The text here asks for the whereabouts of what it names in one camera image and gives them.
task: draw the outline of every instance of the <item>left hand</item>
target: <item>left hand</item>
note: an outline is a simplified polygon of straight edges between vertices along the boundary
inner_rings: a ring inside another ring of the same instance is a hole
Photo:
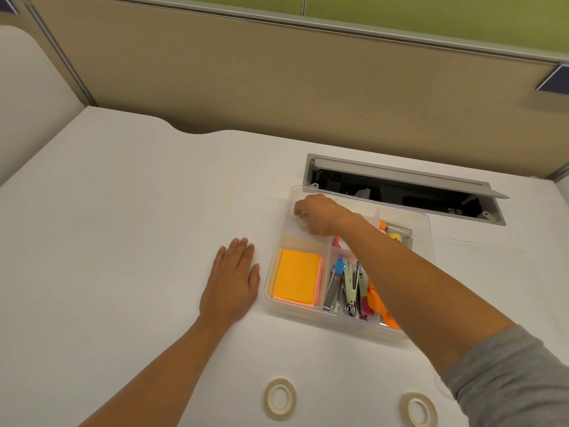
[[[228,329],[248,312],[260,281],[259,264],[249,272],[253,252],[247,238],[235,238],[227,250],[220,247],[200,301],[200,316]]]

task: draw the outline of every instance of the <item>orange sticky note pad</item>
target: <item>orange sticky note pad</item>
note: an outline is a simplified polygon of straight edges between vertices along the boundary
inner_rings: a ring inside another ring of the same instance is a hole
[[[273,297],[313,306],[322,272],[322,256],[283,249],[276,273]]]

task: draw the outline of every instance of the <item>desk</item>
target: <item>desk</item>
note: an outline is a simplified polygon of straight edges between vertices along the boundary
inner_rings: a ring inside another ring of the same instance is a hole
[[[510,196],[505,227],[429,215],[437,263],[569,361],[569,207],[550,181],[241,131],[190,135],[87,107],[0,188],[0,423],[81,422],[187,330],[231,238],[255,243],[264,284],[308,153]],[[263,296],[221,342],[181,426],[274,425],[260,401],[278,376],[298,393],[291,426],[402,425],[408,391],[431,398],[440,425],[467,425],[415,347],[273,316]]]

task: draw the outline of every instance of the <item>gray sleeve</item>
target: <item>gray sleeve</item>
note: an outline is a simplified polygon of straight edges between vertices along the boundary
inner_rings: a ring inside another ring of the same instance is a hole
[[[473,348],[443,381],[471,427],[569,426],[569,367],[519,325]]]

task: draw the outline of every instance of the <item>beige fabric panel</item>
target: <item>beige fabric panel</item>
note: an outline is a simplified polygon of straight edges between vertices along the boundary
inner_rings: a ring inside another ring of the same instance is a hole
[[[65,64],[61,61],[61,58],[57,52],[53,49],[49,40],[47,40],[46,35],[43,33],[38,23],[33,19],[33,16],[29,10],[25,7],[24,3],[20,0],[10,0],[12,4],[18,10],[18,15],[12,15],[10,13],[0,13],[0,26],[12,26],[23,29],[26,33],[31,35],[33,39],[38,43],[39,47],[46,53],[49,60],[57,68],[61,76],[65,79],[69,87],[73,90],[75,95],[81,100],[84,105],[89,105],[89,101],[85,97],[85,94],[81,91],[81,88],[75,82],[73,76],[65,67]]]
[[[569,161],[552,65],[109,0],[32,0],[100,106],[547,176]]]

